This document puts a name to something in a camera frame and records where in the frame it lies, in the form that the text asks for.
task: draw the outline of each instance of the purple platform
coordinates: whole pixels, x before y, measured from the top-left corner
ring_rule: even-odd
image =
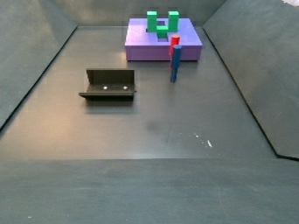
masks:
[[[158,21],[167,24],[167,18]],[[169,32],[169,40],[159,39],[157,33],[146,32],[147,19],[131,18],[126,35],[127,60],[171,60],[171,37],[181,34],[182,60],[199,60],[202,56],[202,41],[189,18],[179,19],[179,31]]]

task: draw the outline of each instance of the red block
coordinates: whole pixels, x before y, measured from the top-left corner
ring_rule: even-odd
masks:
[[[174,46],[181,44],[181,35],[179,34],[174,34],[173,35],[173,41],[171,41],[171,48],[170,48],[170,55],[174,55]]]

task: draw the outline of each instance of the dark gray bracket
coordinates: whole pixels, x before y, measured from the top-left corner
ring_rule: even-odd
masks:
[[[79,95],[87,99],[134,98],[137,92],[135,70],[87,69],[89,90]]]

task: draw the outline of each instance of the green block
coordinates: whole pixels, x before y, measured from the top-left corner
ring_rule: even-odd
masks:
[[[157,32],[157,11],[147,12],[147,31]]]
[[[157,26],[157,35],[158,38],[166,38],[169,32],[169,26],[167,25],[158,25]]]
[[[173,19],[173,18],[179,19],[179,17],[181,17],[179,11],[169,11],[169,19]]]
[[[178,32],[179,30],[179,11],[169,11],[169,32]]]

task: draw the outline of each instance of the gray floor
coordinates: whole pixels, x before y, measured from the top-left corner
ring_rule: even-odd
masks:
[[[7,126],[2,159],[274,158],[199,28],[199,62],[126,60],[127,28],[82,27]],[[133,104],[87,103],[87,68],[135,69]]]
[[[166,62],[127,64],[126,28],[79,28],[2,133],[2,223],[298,223],[299,164],[275,158],[199,34],[173,84]],[[86,103],[87,67],[137,70],[133,105]]]
[[[285,160],[2,162],[2,223],[297,224],[298,170]]]

